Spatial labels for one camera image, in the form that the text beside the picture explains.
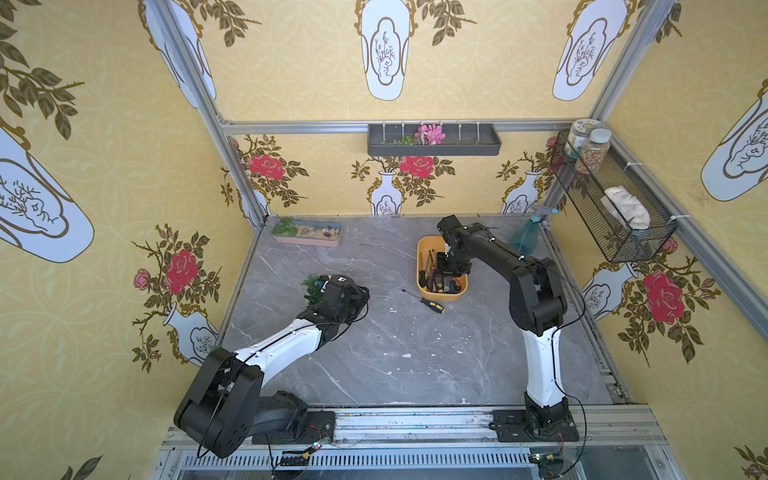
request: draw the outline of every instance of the gray shelf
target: gray shelf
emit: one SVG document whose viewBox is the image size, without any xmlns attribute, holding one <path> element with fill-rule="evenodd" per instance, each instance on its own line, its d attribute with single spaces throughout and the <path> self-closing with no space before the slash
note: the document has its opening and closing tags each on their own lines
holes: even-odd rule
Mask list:
<svg viewBox="0 0 768 480">
<path fill-rule="evenodd" d="M 498 155 L 502 140 L 493 124 L 443 124 L 445 138 L 440 145 L 395 144 L 406 136 L 415 137 L 420 123 L 368 124 L 368 155 L 373 157 L 491 157 Z"/>
</svg>

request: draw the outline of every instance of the spray bottle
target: spray bottle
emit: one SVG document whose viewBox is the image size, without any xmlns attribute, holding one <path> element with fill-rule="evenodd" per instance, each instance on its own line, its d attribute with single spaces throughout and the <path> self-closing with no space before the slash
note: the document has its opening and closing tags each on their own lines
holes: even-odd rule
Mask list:
<svg viewBox="0 0 768 480">
<path fill-rule="evenodd" d="M 556 214 L 559 212 L 557 208 L 539 207 L 537 208 L 531 219 L 525 222 L 525 225 L 518 230 L 515 235 L 512 235 L 512 239 L 509 244 L 512 248 L 520 252 L 521 255 L 530 255 L 536 249 L 536 243 L 538 242 L 538 224 L 541 222 L 541 216 L 546 214 Z"/>
</svg>

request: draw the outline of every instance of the orange basket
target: orange basket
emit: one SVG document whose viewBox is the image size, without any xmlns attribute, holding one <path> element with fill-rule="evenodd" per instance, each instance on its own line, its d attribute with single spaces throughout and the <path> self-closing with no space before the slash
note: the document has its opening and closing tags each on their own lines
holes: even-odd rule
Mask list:
<svg viewBox="0 0 768 480">
<path fill-rule="evenodd" d="M 416 255 L 416 285 L 419 285 L 419 271 L 424 267 L 426 264 L 426 259 L 429 256 L 429 251 L 434 250 L 437 252 L 443 252 L 445 253 L 445 241 L 443 241 L 442 237 L 437 235 L 432 235 L 430 237 L 424 237 L 421 240 L 419 240 L 419 252 Z M 426 298 L 427 300 L 432 300 L 434 302 L 455 302 L 458 299 L 462 298 L 462 295 L 467 291 L 469 288 L 469 277 L 464 274 L 462 275 L 462 278 L 458 281 L 462 285 L 462 291 L 459 293 L 434 293 L 430 292 L 426 288 L 419 287 L 419 293 L 421 294 L 422 298 Z"/>
</svg>

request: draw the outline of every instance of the cloth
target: cloth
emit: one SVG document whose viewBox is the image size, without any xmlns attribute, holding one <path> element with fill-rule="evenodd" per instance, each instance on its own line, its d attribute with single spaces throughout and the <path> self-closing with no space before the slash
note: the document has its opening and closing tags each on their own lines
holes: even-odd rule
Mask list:
<svg viewBox="0 0 768 480">
<path fill-rule="evenodd" d="M 650 214 L 643 204 L 624 187 L 609 187 L 605 189 L 605 196 L 600 199 L 605 210 L 616 217 L 624 227 L 635 230 L 645 230 L 650 227 Z"/>
</svg>

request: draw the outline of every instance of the wire basket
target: wire basket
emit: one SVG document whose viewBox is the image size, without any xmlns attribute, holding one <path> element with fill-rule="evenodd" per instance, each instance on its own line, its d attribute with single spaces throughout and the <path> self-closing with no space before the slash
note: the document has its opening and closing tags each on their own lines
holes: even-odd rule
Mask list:
<svg viewBox="0 0 768 480">
<path fill-rule="evenodd" d="M 670 220 L 670 212 L 631 167 L 627 168 L 627 162 L 613 147 L 599 166 L 589 168 L 583 159 L 571 158 L 563 152 L 567 141 L 568 132 L 561 132 L 551 169 L 606 260 L 625 263 L 653 258 L 677 229 L 677 221 Z M 601 199 L 609 187 L 624 187 L 643 204 L 650 214 L 650 226 L 647 229 L 629 227 L 629 220 L 606 198 L 613 204 L 621 220 L 608 212 Z"/>
</svg>

